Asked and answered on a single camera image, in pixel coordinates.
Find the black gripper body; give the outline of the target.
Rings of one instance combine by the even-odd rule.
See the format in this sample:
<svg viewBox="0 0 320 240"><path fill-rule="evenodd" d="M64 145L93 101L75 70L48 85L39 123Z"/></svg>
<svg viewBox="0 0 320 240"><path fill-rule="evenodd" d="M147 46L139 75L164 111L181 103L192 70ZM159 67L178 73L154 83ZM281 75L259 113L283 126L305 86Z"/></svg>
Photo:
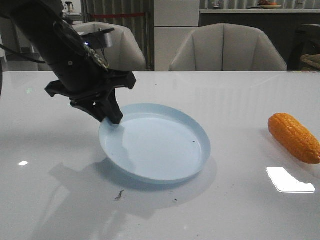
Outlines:
<svg viewBox="0 0 320 240"><path fill-rule="evenodd" d="M132 72L107 69L91 56L46 56L44 61L58 78L45 91L68 97L76 106L91 102L116 107L115 89L131 90L137 81Z"/></svg>

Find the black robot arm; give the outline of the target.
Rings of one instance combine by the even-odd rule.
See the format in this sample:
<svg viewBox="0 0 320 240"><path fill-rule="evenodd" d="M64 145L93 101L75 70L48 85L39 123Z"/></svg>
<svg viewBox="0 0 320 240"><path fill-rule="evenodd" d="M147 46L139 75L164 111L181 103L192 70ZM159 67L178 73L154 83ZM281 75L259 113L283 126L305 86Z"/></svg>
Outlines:
<svg viewBox="0 0 320 240"><path fill-rule="evenodd" d="M132 89L137 81L135 76L130 71L110 69L107 61L64 21L60 3L2 0L0 16L21 30L57 76L45 88L51 97L69 98L72 107L99 122L105 118L113 124L121 122L123 114L115 89Z"/></svg>

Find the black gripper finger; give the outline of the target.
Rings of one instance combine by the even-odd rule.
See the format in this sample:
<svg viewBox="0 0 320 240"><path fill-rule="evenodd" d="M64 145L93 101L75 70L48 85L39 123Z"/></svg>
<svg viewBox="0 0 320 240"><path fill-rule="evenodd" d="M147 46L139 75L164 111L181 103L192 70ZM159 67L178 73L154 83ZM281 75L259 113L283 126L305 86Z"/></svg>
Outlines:
<svg viewBox="0 0 320 240"><path fill-rule="evenodd" d="M118 105L114 89L101 101L101 104L103 119L108 118L113 124L119 124L123 118L123 113Z"/></svg>
<svg viewBox="0 0 320 240"><path fill-rule="evenodd" d="M76 108L89 114L99 122L102 122L107 117L107 114L104 112L103 106L92 101L71 101L70 105L73 108Z"/></svg>

